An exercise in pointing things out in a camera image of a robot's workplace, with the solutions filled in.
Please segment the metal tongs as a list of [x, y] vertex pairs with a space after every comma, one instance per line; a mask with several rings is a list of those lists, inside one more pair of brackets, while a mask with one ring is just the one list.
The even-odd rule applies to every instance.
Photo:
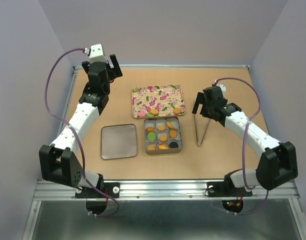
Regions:
[[193, 114], [195, 141], [198, 148], [200, 148], [205, 141], [210, 122], [211, 120], [208, 118], [203, 119], [201, 116], [198, 116], [196, 113]]

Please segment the plain round orange cookie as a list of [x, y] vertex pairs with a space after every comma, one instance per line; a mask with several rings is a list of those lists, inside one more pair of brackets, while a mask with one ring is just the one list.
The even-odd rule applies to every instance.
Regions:
[[167, 121], [166, 125], [169, 129], [174, 129], [174, 125], [171, 122]]

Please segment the orange flower cookie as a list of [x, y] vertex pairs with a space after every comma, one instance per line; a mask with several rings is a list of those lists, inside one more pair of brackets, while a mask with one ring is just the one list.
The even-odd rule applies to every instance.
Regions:
[[172, 139], [175, 139], [177, 137], [178, 133], [176, 130], [172, 129], [169, 131], [169, 137]]

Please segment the black sandwich cookie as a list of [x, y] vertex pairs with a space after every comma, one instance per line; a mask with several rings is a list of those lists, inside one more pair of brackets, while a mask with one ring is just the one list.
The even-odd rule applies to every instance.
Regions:
[[171, 142], [171, 143], [169, 144], [169, 148], [171, 148], [171, 149], [176, 149], [176, 148], [178, 148], [178, 147], [179, 147], [179, 145], [178, 145], [178, 143], [175, 142], [175, 141], [173, 141], [173, 142]]

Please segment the fish shaped orange cookie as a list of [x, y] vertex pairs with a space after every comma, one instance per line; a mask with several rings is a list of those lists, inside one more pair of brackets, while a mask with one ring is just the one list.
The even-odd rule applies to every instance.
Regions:
[[167, 149], [169, 149], [169, 147], [167, 145], [165, 145], [165, 144], [159, 144], [158, 145], [158, 149], [159, 150], [167, 150]]

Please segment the small ridged orange cookie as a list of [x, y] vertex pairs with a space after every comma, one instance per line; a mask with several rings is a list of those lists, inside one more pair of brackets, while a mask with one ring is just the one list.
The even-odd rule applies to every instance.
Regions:
[[152, 133], [153, 131], [154, 131], [154, 128], [153, 127], [148, 127], [147, 129], [146, 129], [146, 131], [148, 132], [148, 133]]

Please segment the green sandwich cookie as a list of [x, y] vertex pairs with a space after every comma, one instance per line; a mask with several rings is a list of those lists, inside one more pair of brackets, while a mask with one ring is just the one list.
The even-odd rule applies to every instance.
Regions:
[[150, 142], [154, 142], [156, 140], [156, 134], [154, 132], [149, 132], [147, 134], [147, 139], [150, 141]]

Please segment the square metal tin lid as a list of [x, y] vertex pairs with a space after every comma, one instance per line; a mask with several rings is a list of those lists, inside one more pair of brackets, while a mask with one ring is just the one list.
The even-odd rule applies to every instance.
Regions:
[[138, 154], [137, 130], [134, 124], [103, 127], [101, 130], [101, 158], [116, 160]]

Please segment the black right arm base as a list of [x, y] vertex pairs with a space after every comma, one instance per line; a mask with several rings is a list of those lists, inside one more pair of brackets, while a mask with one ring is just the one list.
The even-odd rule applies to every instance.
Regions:
[[246, 191], [243, 187], [236, 188], [232, 183], [223, 181], [211, 181], [207, 183], [205, 195], [211, 198], [251, 197], [252, 191]]

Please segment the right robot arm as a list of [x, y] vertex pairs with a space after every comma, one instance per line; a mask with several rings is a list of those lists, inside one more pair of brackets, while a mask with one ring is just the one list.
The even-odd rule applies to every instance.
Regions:
[[193, 114], [219, 122], [249, 146], [259, 163], [256, 169], [236, 170], [227, 174], [223, 191], [234, 195], [241, 188], [258, 187], [270, 191], [298, 177], [296, 148], [291, 142], [281, 142], [259, 128], [235, 103], [224, 98], [224, 86], [212, 86], [197, 94]]

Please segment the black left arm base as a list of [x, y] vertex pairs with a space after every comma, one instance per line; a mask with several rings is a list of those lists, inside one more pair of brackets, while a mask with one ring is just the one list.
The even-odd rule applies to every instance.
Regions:
[[[103, 189], [101, 190], [106, 195], [112, 198], [119, 198], [120, 193], [120, 183], [113, 181], [113, 182], [105, 182], [103, 185]], [[98, 193], [93, 188], [89, 187], [79, 187], [75, 191], [75, 198], [76, 199], [102, 199], [105, 198], [104, 195]]]

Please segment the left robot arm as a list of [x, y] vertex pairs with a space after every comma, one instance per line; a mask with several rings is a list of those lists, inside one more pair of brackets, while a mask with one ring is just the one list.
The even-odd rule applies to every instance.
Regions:
[[50, 144], [39, 150], [42, 178], [69, 186], [86, 187], [93, 197], [104, 192], [103, 176], [85, 169], [85, 159], [77, 159], [84, 151], [81, 141], [92, 124], [100, 117], [109, 101], [110, 84], [122, 76], [117, 58], [110, 55], [111, 63], [84, 61], [82, 67], [88, 82], [70, 121], [61, 119], [65, 128]]

